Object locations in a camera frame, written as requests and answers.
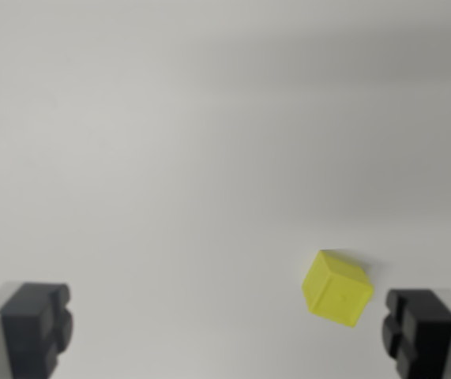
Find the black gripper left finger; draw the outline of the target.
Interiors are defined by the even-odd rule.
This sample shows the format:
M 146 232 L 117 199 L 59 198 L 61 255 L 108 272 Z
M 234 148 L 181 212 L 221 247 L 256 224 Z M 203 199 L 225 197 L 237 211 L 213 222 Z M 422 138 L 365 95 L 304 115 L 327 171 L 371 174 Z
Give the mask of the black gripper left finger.
M 66 283 L 0 286 L 0 378 L 49 378 L 73 335 Z

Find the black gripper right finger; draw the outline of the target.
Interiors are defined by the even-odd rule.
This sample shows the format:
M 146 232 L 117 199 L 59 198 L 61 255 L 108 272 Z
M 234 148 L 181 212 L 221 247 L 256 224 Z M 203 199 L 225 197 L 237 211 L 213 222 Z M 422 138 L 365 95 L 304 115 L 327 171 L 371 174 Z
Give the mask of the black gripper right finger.
M 391 289 L 385 304 L 381 340 L 399 377 L 451 378 L 451 290 Z

